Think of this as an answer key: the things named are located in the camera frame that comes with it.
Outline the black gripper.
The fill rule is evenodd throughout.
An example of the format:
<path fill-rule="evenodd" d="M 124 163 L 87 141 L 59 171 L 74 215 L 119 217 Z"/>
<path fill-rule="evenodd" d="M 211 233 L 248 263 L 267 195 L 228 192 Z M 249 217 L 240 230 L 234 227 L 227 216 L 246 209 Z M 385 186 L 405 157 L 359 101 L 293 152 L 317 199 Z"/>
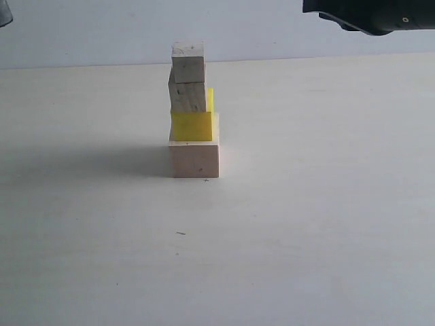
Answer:
<path fill-rule="evenodd" d="M 303 13 L 318 13 L 345 31 L 369 35 L 394 31 L 433 30 L 434 1 L 324 1 L 303 0 Z"/>

